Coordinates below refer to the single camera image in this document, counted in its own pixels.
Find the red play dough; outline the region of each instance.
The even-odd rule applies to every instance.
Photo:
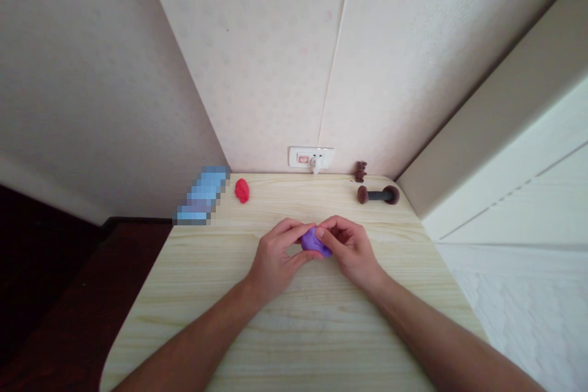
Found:
[[[246,203],[249,200],[249,186],[245,179],[241,178],[235,184],[235,196],[239,198],[241,203]]]

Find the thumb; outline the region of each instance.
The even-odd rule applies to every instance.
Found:
[[[290,258],[289,264],[297,272],[305,263],[315,259],[323,260],[323,256],[318,251],[301,251]]]
[[[348,251],[347,247],[339,242],[329,230],[325,230],[324,228],[317,228],[317,237],[329,250],[333,252],[337,258]]]

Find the dark floor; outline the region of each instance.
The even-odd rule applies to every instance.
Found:
[[[171,222],[104,229],[23,198],[0,188],[0,390],[95,391]]]

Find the wood grain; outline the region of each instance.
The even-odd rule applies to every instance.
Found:
[[[320,222],[333,214],[361,223],[396,280],[485,338],[470,306],[401,192],[396,206],[360,205],[346,175],[232,175],[251,189],[242,205],[227,187],[210,225],[175,226],[108,356],[110,390],[145,358],[242,279],[260,237],[284,217]],[[381,190],[392,182],[367,176]],[[293,246],[296,252],[300,246]],[[429,390],[410,353],[378,310],[339,271],[310,262],[288,290],[239,335],[209,390]]]

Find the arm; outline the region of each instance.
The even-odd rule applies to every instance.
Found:
[[[120,383],[116,391],[201,391],[237,335],[290,285],[316,251],[285,250],[314,224],[284,219],[259,241],[249,274],[198,319],[169,340]]]
[[[380,309],[438,390],[542,391],[531,377],[395,282],[375,259],[365,229],[334,216],[317,228],[342,272]]]

